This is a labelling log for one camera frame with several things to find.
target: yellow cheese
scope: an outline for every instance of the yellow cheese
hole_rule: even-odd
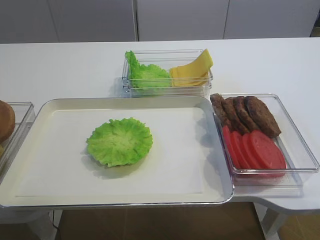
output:
[[[208,80],[208,71],[213,64],[208,49],[204,50],[193,62],[169,70],[172,85],[175,87],[191,87],[205,84]]]

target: red tomato slice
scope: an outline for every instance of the red tomato slice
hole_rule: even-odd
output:
[[[242,154],[252,169],[262,169],[259,162],[251,152],[251,148],[249,146],[249,136],[250,136],[249,133],[246,133],[245,135],[242,136],[242,141],[240,145]]]
[[[226,144],[226,147],[228,148],[228,152],[230,154],[231,160],[233,162],[233,165],[235,166],[236,169],[241,169],[240,164],[238,162],[237,155],[234,151],[234,148],[231,145],[231,139],[230,139],[230,130],[228,126],[224,126],[222,128],[222,133],[223,133],[223,138]]]
[[[242,136],[239,132],[233,131],[231,133],[231,145],[234,149],[234,152],[236,154],[236,157],[238,159],[238,162],[242,169],[252,169],[252,167],[248,164],[246,158],[242,154],[241,151],[241,142],[242,142]]]
[[[285,169],[286,161],[277,145],[261,131],[251,132],[248,141],[253,156],[266,169]]]

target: food container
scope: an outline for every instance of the food container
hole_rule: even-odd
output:
[[[169,69],[182,66],[194,61],[203,50],[158,50],[158,51],[134,51],[136,59],[144,65],[155,64],[169,72]],[[208,97],[211,89],[213,75],[211,70],[208,71],[206,77],[200,77],[196,81],[197,86],[171,86],[169,87],[134,87],[130,79],[131,69],[127,59],[124,60],[122,81],[123,93],[127,98],[137,97],[162,97],[162,96],[200,96]],[[176,78],[175,81],[187,83],[191,78]],[[135,81],[145,82],[171,82],[171,78],[163,79],[135,79]]]
[[[235,168],[223,139],[222,126],[217,116],[214,114],[235,186],[265,186],[270,187],[272,190],[277,188],[283,190],[301,188],[304,182],[312,176],[312,174],[319,171],[318,161],[277,95],[222,94],[222,96],[225,99],[237,96],[256,96],[266,104],[281,130],[281,134],[277,138],[274,138],[274,142],[281,149],[286,161],[286,169]]]
[[[4,153],[0,157],[0,183],[36,118],[34,105],[31,102],[13,102],[9,104],[15,114],[15,127],[9,139],[1,144],[4,148]]]

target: white cabinet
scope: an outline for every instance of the white cabinet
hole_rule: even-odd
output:
[[[229,0],[137,0],[139,41],[224,36]]]
[[[60,42],[136,40],[132,0],[48,0]]]
[[[45,0],[0,0],[0,44],[57,41]]]
[[[230,0],[225,39],[309,37],[320,0]]]

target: green lettuce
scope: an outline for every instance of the green lettuce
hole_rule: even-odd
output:
[[[97,127],[86,140],[87,152],[108,167],[135,164],[144,158],[153,144],[150,129],[139,120],[110,119]]]
[[[155,64],[140,64],[133,51],[127,51],[125,57],[130,66],[129,79],[134,88],[171,87],[170,74]]]

